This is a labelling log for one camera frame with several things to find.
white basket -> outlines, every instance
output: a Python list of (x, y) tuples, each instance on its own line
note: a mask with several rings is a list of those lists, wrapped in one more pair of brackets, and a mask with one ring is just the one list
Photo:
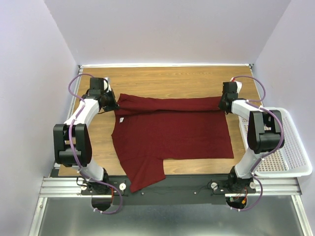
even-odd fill
[[(289, 112), (283, 108), (266, 109), (277, 109), (281, 112), (285, 141), (282, 149), (264, 159), (255, 174), (261, 177), (273, 178), (310, 175), (312, 165)], [(244, 146), (248, 148), (248, 121), (241, 117), (239, 119)]]

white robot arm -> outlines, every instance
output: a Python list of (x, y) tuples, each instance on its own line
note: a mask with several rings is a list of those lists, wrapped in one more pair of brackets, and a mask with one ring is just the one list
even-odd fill
[[(107, 172), (92, 157), (88, 126), (100, 109), (103, 108), (104, 111), (108, 112), (118, 109), (119, 106), (108, 83), (108, 78), (90, 78), (90, 89), (82, 98), (84, 101), (80, 101), (79, 107), (73, 115), (64, 124), (56, 124), (54, 127), (55, 160), (59, 164), (80, 170), (81, 174), (92, 179), (107, 181)], [(82, 164), (80, 169), (74, 160), (73, 150), (67, 143), (69, 141), (69, 128), (73, 120), (75, 122), (73, 123), (72, 136), (75, 138), (76, 154)]]
[(224, 110), (226, 114), (236, 114), (249, 122), (247, 136), (249, 147), (231, 172), (235, 174), (234, 178), (250, 179), (259, 166), (257, 161), (276, 148), (280, 142), (281, 128), (272, 114), (278, 118), (281, 124), (282, 117), (276, 108), (267, 108), (269, 111), (267, 113), (264, 112), (266, 109), (254, 107), (249, 105), (248, 100), (238, 98), (241, 87), (240, 82), (224, 82), (219, 108)]

cable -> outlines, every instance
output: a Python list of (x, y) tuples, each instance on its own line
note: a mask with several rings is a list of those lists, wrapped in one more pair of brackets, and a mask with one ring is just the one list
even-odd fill
[(277, 145), (272, 151), (270, 151), (270, 152), (268, 152), (268, 153), (266, 153), (266, 154), (263, 154), (259, 159), (257, 159), (256, 162), (254, 163), (254, 165), (252, 166), (252, 168), (250, 169), (251, 176), (252, 176), (252, 177), (259, 183), (259, 185), (260, 185), (260, 195), (259, 195), (257, 201), (256, 201), (255, 203), (253, 203), (250, 207), (245, 208), (245, 209), (237, 209), (237, 208), (233, 208), (233, 207), (232, 207), (233, 209), (238, 210), (238, 211), (245, 211), (245, 210), (250, 210), (250, 209), (252, 209), (253, 207), (255, 207), (255, 206), (259, 203), (259, 201), (261, 200), (261, 198), (262, 198), (262, 192), (263, 192), (262, 183), (260, 182), (260, 180), (259, 180), (257, 177), (254, 176), (254, 171), (255, 171), (255, 169), (258, 167), (258, 165), (260, 164), (260, 162), (261, 162), (265, 157), (267, 157), (267, 156), (269, 156), (270, 154), (276, 152), (276, 151), (280, 148), (280, 146), (282, 145), (282, 142), (283, 142), (283, 140), (284, 140), (284, 128), (283, 128), (283, 126), (282, 126), (280, 120), (278, 119), (278, 117), (277, 117), (275, 114), (273, 114), (271, 111), (269, 111), (269, 110), (263, 108), (262, 106), (257, 106), (257, 105), (255, 105), (255, 104), (250, 103), (250, 102), (262, 102), (262, 101), (265, 99), (265, 97), (266, 97), (266, 89), (265, 89), (264, 85), (262, 84), (262, 82), (261, 82), (260, 80), (256, 79), (256, 78), (252, 77), (252, 76), (247, 76), (247, 75), (235, 76), (235, 77), (233, 77), (230, 81), (233, 81), (233, 82), (234, 82), (236, 78), (241, 78), (241, 77), (250, 78), (250, 79), (253, 79), (253, 80), (257, 81), (257, 82), (261, 85), (262, 90), (263, 90), (263, 92), (264, 92), (264, 95), (263, 95), (263, 97), (262, 97), (260, 100), (246, 100), (246, 103), (247, 103), (248, 105), (252, 106), (252, 107), (255, 107), (255, 108), (259, 109), (259, 110), (262, 110), (262, 111), (264, 111), (264, 112), (267, 112), (269, 115), (271, 115), (271, 116), (276, 120), (276, 122), (278, 123), (278, 125), (279, 125), (279, 127), (280, 127), (280, 140), (279, 140), (278, 145)]
[(97, 180), (97, 179), (94, 179), (94, 178), (91, 178), (87, 175), (85, 175), (84, 173), (82, 173), (80, 170), (82, 168), (82, 165), (79, 161), (79, 158), (77, 156), (77, 153), (75, 151), (75, 148), (74, 148), (74, 144), (73, 144), (73, 140), (72, 140), (72, 128), (73, 128), (73, 125), (74, 125), (74, 122), (76, 121), (76, 119), (78, 118), (78, 116), (81, 114), (81, 112), (83, 111), (84, 107), (85, 107), (85, 101), (82, 97), (74, 94), (72, 91), (71, 91), (71, 85), (72, 83), (80, 76), (82, 75), (88, 75), (88, 76), (91, 76), (91, 77), (94, 77), (93, 75), (91, 74), (87, 74), (87, 73), (82, 73), (82, 74), (78, 74), (77, 76), (75, 76), (69, 83), (68, 85), (68, 91), (69, 93), (72, 95), (72, 96), (75, 96), (76, 98), (79, 98), (82, 102), (83, 102), (83, 106), (81, 107), (81, 109), (78, 111), (78, 113), (75, 115), (75, 118), (72, 120), (71, 124), (70, 124), (70, 127), (69, 127), (69, 142), (70, 142), (70, 147), (71, 147), (71, 150), (72, 150), (72, 153), (73, 153), (73, 157), (75, 159), (75, 162), (77, 163), (78, 167), (79, 167), (79, 173), (82, 177), (86, 178), (88, 181), (92, 180), (93, 182), (96, 182), (96, 183), (99, 183), (99, 184), (103, 184), (107, 187), (110, 187), (110, 188), (113, 188), (116, 190), (116, 192), (119, 194), (119, 198), (120, 198), (120, 202), (119, 202), (119, 206), (116, 210), (113, 210), (113, 211), (101, 211), (99, 209), (96, 209), (94, 208), (94, 211), (98, 211), (100, 212), (101, 214), (113, 214), (113, 213), (116, 213), (117, 211), (119, 211), (122, 206), (123, 206), (123, 197), (122, 197), (122, 194), (120, 193), (120, 191), (113, 185), (111, 184), (108, 184), (108, 183), (105, 183), (103, 181), (100, 181), (100, 180)]
[(256, 79), (256, 78), (249, 76), (249, 75), (239, 75), (239, 76), (233, 77), (230, 81), (234, 82), (236, 78), (243, 78), (243, 77), (250, 78), (250, 79), (257, 81), (257, 83), (260, 84), (260, 86), (262, 87), (262, 90), (264, 91), (264, 95), (260, 100), (249, 100), (249, 102), (262, 102), (266, 97), (266, 89), (265, 89), (265, 86), (262, 84), (262, 82), (259, 79)]
[[(86, 182), (86, 179), (83, 176), (78, 176), (77, 179), (76, 179), (77, 185), (80, 186), (80, 187), (88, 188), (87, 184), (79, 184), (78, 183), (79, 178), (82, 178)], [(111, 203), (113, 203), (113, 200), (114, 200), (114, 189), (113, 188), (110, 188), (110, 189), (111, 189), (111, 193), (112, 193), (112, 201), (111, 201)]]

white wall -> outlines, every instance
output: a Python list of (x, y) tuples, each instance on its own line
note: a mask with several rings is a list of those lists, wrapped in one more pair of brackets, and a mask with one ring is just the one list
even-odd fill
[[(254, 65), (266, 85), (266, 106), (292, 115), (315, 168), (315, 1), (292, 0)], [(315, 173), (299, 179), (303, 204), (315, 232)]]
[(290, 0), (45, 0), (79, 64), (253, 63)]
[(0, 22), (0, 235), (25, 236), (77, 68), (43, 0), (2, 1)]

screw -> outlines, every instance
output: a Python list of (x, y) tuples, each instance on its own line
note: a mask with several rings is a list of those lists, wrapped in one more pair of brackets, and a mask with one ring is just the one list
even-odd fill
[(122, 190), (122, 191), (124, 191), (124, 190), (126, 189), (126, 184), (125, 184), (125, 183), (121, 183), (121, 184), (119, 185), (119, 189)]
[(213, 182), (213, 183), (211, 184), (211, 188), (214, 189), (214, 190), (217, 190), (218, 184), (215, 183), (215, 182)]
[(251, 183), (250, 183), (250, 188), (251, 188), (251, 189), (255, 189), (255, 188), (256, 188), (256, 184), (255, 184), (254, 182), (251, 182)]

